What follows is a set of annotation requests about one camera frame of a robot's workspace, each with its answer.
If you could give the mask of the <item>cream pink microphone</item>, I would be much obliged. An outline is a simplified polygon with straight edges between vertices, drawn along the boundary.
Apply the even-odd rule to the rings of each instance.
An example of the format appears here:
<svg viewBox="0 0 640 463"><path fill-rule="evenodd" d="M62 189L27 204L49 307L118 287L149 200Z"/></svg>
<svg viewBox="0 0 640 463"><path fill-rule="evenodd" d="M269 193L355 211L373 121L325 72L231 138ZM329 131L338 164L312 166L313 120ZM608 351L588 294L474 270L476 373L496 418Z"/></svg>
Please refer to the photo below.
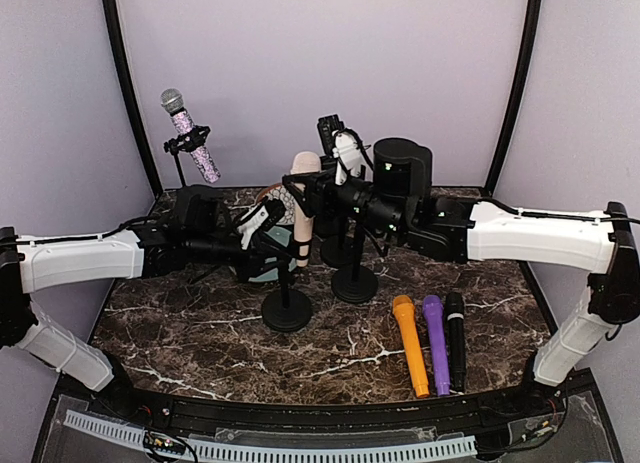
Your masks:
<svg viewBox="0 0 640 463"><path fill-rule="evenodd" d="M303 151L294 157L291 174L314 173L320 169L320 157L314 152ZM295 204L294 211L293 236L299 256L296 264L298 268L304 268L309 261L314 219L307 217L298 203Z"/></svg>

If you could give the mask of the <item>black stand of cream microphone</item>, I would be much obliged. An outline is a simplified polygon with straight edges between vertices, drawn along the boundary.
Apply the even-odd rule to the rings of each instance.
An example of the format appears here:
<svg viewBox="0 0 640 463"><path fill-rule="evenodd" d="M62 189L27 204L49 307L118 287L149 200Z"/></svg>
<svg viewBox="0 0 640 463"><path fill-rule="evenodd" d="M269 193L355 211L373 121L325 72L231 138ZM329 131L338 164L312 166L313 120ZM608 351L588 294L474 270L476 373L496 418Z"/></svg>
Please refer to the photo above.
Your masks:
<svg viewBox="0 0 640 463"><path fill-rule="evenodd" d="M278 284L279 290L267 295L261 305L263 323L281 333L299 331L311 320L311 300L292 287L292 275L283 264L278 271Z"/></svg>

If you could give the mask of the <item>black stand of purple microphone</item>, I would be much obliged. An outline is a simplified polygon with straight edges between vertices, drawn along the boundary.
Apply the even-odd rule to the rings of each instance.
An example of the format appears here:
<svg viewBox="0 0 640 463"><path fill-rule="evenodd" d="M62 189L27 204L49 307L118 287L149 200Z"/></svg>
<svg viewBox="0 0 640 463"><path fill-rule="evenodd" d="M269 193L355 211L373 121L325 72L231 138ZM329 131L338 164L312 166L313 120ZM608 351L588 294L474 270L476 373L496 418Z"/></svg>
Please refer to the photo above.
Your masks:
<svg viewBox="0 0 640 463"><path fill-rule="evenodd" d="M349 229L349 220L341 218L338 221L337 233L322 243L320 257L329 267L341 268L353 262L353 238L349 235Z"/></svg>

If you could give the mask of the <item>tripod stand of glitter microphone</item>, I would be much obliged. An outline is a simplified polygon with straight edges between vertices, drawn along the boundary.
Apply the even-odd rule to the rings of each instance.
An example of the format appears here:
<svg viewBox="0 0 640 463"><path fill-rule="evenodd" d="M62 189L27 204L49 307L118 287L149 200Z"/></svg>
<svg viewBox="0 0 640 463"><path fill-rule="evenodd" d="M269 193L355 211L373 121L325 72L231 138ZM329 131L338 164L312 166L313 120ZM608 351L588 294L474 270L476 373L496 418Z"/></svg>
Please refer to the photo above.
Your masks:
<svg viewBox="0 0 640 463"><path fill-rule="evenodd" d="M187 133L179 134L176 138L164 143L164 151L174 159L182 187L186 186L186 178L181 163L181 153L188 153L191 156L201 176L207 183L213 184L220 178L220 172L206 147L206 140L210 132L209 126L196 125Z"/></svg>

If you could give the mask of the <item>orange microphone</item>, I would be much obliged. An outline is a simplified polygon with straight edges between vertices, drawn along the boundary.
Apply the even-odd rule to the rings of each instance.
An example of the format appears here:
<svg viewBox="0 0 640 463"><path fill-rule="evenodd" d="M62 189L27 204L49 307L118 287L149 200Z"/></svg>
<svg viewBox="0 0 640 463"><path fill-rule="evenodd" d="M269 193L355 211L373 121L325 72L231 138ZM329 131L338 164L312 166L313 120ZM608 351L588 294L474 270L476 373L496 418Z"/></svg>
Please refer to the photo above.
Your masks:
<svg viewBox="0 0 640 463"><path fill-rule="evenodd" d="M417 398L430 395L429 381L415 322L415 305L407 295L393 299L392 313L398 324L412 387Z"/></svg>

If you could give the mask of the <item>glitter silver purple microphone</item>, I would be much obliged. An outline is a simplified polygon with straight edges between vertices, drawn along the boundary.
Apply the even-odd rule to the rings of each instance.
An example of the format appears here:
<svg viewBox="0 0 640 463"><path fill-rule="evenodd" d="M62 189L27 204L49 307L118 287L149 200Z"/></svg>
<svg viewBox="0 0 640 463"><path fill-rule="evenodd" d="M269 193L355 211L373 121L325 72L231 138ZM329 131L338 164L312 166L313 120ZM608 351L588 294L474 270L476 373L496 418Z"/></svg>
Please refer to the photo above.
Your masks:
<svg viewBox="0 0 640 463"><path fill-rule="evenodd" d="M196 125L193 122L179 90L175 88L164 90L160 100L162 108L169 115L177 132L176 137L163 144L163 150L174 158L181 185L185 186L186 180L180 163L180 153L190 155L205 182L216 183L220 179L221 173L206 147L206 140L211 131L210 127Z"/></svg>

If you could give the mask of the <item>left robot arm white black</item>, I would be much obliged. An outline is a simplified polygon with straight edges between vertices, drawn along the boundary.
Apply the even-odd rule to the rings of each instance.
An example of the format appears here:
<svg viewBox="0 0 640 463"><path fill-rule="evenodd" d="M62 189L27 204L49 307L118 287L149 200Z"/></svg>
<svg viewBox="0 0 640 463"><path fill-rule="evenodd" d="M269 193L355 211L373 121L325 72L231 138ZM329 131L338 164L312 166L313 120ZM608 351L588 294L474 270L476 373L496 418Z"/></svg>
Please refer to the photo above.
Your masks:
<svg viewBox="0 0 640 463"><path fill-rule="evenodd" d="M111 356L79 340L33 303L32 294L67 284L155 278L190 263L229 266L246 281L288 263L287 247L269 235L285 205L268 197L233 216L217 191L183 187L160 216L132 218L96 234L35 237L1 230L1 344L18 347L101 394L120 419L141 410L140 395Z"/></svg>

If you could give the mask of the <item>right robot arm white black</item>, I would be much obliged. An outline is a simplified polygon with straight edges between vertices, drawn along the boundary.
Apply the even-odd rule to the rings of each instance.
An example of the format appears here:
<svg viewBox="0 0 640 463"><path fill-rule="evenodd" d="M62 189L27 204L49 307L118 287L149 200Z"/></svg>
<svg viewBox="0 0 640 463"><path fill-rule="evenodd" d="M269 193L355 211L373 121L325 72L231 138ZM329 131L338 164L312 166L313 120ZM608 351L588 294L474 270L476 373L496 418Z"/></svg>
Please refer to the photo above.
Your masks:
<svg viewBox="0 0 640 463"><path fill-rule="evenodd" d="M325 170L282 179L308 217L347 216L441 262L514 260L587 272L575 309L533 356L528 379L510 396L534 415L573 367L615 327L639 316L639 253L623 204L603 211L513 208L491 197L434 197L433 154L406 138L384 138L368 156L358 141L333 148Z"/></svg>

